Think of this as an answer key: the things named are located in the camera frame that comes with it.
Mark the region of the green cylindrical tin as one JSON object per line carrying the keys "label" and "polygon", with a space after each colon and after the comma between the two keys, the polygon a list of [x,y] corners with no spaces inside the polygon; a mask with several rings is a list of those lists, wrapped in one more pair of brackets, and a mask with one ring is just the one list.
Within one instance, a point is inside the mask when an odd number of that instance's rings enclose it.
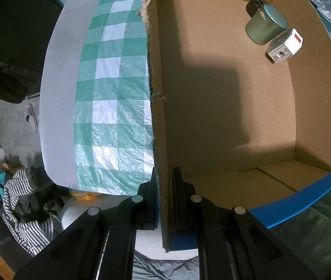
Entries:
{"label": "green cylindrical tin", "polygon": [[264,45],[288,28],[285,16],[271,4],[264,4],[245,26],[246,34],[256,44]]}

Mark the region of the white power adapter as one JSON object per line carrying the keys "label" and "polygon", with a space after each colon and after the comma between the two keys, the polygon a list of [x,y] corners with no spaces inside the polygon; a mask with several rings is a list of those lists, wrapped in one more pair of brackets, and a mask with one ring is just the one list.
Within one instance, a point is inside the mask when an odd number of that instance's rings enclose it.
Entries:
{"label": "white power adapter", "polygon": [[265,53],[273,62],[280,63],[296,55],[302,46],[303,37],[291,28],[274,38]]}

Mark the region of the cardboard box blue tape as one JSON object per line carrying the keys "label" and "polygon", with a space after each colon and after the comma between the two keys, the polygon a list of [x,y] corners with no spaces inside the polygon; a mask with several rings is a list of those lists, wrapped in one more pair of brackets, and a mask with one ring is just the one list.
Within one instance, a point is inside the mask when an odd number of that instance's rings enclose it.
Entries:
{"label": "cardboard box blue tape", "polygon": [[252,209],[331,173],[331,39],[309,0],[265,0],[303,37],[272,63],[246,34],[249,0],[143,0],[163,246],[172,170],[215,205]]}

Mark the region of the striped black white garment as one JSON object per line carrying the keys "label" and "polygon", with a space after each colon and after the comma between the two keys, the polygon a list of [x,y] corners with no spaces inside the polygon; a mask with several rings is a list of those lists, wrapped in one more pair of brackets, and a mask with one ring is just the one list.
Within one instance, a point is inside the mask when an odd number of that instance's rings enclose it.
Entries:
{"label": "striped black white garment", "polygon": [[2,219],[15,241],[30,255],[38,255],[62,232],[55,213],[45,209],[52,201],[53,181],[43,168],[17,170],[4,185]]}

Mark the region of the black round fan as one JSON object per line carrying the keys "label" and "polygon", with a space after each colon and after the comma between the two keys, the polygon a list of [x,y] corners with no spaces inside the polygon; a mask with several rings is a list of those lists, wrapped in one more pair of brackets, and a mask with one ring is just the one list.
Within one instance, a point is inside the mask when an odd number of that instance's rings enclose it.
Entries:
{"label": "black round fan", "polygon": [[245,6],[247,14],[252,18],[266,3],[264,0],[250,0]]}

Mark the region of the white slipper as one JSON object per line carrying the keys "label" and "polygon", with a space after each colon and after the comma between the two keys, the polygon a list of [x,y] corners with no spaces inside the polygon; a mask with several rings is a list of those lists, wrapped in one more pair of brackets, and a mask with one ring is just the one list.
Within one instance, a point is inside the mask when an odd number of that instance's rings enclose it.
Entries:
{"label": "white slipper", "polygon": [[38,120],[33,105],[31,103],[29,103],[26,108],[24,118],[28,123],[28,125],[30,126],[31,131],[33,133],[36,133],[38,131]]}

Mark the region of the green white checkered tablecloth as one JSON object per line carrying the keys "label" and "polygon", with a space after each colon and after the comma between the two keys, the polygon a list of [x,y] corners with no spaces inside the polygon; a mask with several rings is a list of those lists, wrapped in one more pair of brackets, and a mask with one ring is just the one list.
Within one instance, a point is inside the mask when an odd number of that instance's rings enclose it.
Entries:
{"label": "green white checkered tablecloth", "polygon": [[81,54],[74,109],[80,190],[134,195],[154,166],[143,0],[99,0]]}

